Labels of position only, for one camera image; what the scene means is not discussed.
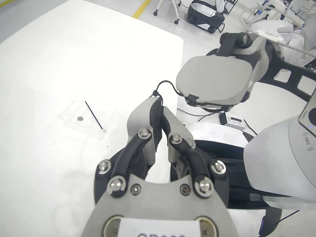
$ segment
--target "white floor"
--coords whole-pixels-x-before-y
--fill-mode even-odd
[[[16,0],[0,8],[0,43],[20,28],[65,1],[67,0]],[[144,0],[86,1],[132,16]],[[171,2],[167,0],[163,2],[159,9],[158,16],[155,17],[153,12],[158,2],[159,0],[152,0],[139,19],[183,38],[184,49],[182,64],[194,56],[205,55],[214,48],[218,48],[220,45],[220,33],[216,32],[210,35],[187,23],[185,21],[187,9],[184,6],[179,7],[180,22],[178,25],[174,24],[174,20],[176,19],[175,12]],[[190,0],[183,0],[184,5],[188,6],[189,3]],[[237,14],[234,13],[226,17],[225,32],[240,32],[246,30],[236,17]],[[157,51],[157,54],[153,55],[153,57],[159,57],[159,51]],[[214,70],[212,74],[217,73],[223,75],[223,83],[225,83],[225,72]],[[306,91],[313,90],[314,85],[314,82],[308,80],[303,84]],[[232,112],[242,115],[253,129],[259,132],[273,123],[299,114],[304,106],[305,102],[282,89],[257,83],[254,86],[251,98],[247,102],[235,106]],[[178,107],[193,114],[204,114],[202,109],[187,106],[183,98],[179,98]],[[178,117],[183,123],[195,122],[198,119],[182,113],[178,113]],[[217,122],[217,117],[205,118],[204,121]],[[284,211],[283,215],[285,216],[289,213],[290,211]],[[261,218],[260,216],[255,216],[254,211],[234,213],[233,217],[241,236],[258,236],[257,225],[260,224]],[[316,213],[313,211],[299,212],[280,223],[279,227],[271,236],[314,236],[316,230],[315,219]]]

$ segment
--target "silver screw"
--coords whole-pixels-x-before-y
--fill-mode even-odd
[[[113,180],[110,184],[112,191],[117,192],[122,189],[122,181],[121,180]]]
[[[141,192],[141,187],[139,184],[134,184],[132,187],[131,187],[131,193],[132,195],[136,196],[136,195],[139,195]]]
[[[149,133],[146,128],[141,128],[138,132],[138,137],[141,139],[148,139],[150,136],[151,133]]]
[[[184,196],[188,196],[190,194],[190,186],[187,184],[183,184],[180,186],[180,193]]]
[[[123,176],[114,176],[107,184],[107,192],[112,194],[113,192],[124,191],[126,187],[126,180]]]
[[[179,135],[175,135],[172,137],[172,140],[175,142],[179,142],[180,141],[180,136]]]
[[[218,175],[223,175],[226,172],[226,166],[220,160],[217,160],[214,165],[211,165],[211,169]]]
[[[210,197],[214,192],[214,185],[210,178],[204,177],[199,183],[194,183],[194,188],[202,197]]]
[[[111,169],[111,161],[103,160],[99,163],[99,175],[105,175]]]
[[[142,129],[142,130],[140,131],[140,135],[141,135],[143,138],[145,138],[145,137],[148,135],[147,129]]]
[[[208,183],[206,180],[202,180],[199,184],[200,190],[203,193],[206,193],[207,191],[209,191],[211,189],[211,185],[210,183]]]
[[[246,34],[246,35],[244,35],[244,37],[242,38],[242,42],[243,42],[244,44],[246,44],[247,40],[248,40],[248,35]]]
[[[196,147],[196,143],[195,143],[193,140],[191,140],[191,139],[188,140],[188,144],[189,144],[189,146],[192,147],[192,148],[195,148],[195,147]]]

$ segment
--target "white robot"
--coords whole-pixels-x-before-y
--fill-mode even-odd
[[[289,9],[289,6],[293,0],[266,0],[267,5],[272,8],[278,9],[280,12],[273,11],[271,9],[265,9],[261,14],[258,20],[283,20],[286,14],[286,11]]]
[[[194,0],[191,2],[187,19],[188,22],[213,34],[224,22],[224,0],[215,0],[215,5],[205,1]]]
[[[226,112],[249,98],[255,82],[264,82],[307,101],[302,114],[264,129],[244,147],[214,142],[205,127],[184,126],[162,105],[162,81],[130,115],[126,147],[97,166],[96,207],[82,237],[157,237],[162,235],[155,232],[157,224],[166,231],[163,236],[237,237],[227,208],[266,209],[265,230],[259,233],[266,236],[281,209],[316,208],[316,93],[310,96],[297,88],[302,76],[316,80],[316,74],[283,61],[262,36],[223,34],[220,43],[179,72],[175,91],[187,104]],[[286,83],[274,80],[281,69],[291,71]],[[225,72],[229,83],[219,75],[225,70],[230,70]],[[162,130],[171,182],[153,184],[145,178],[155,163]],[[185,227],[191,222],[198,227],[195,234]]]

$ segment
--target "white table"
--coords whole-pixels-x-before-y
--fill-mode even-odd
[[[182,49],[178,36],[82,0],[0,44],[1,236],[80,236],[97,164],[125,146],[129,114],[159,81],[175,82]],[[159,93],[175,113],[171,86]],[[167,182],[164,164],[165,138],[148,180]]]

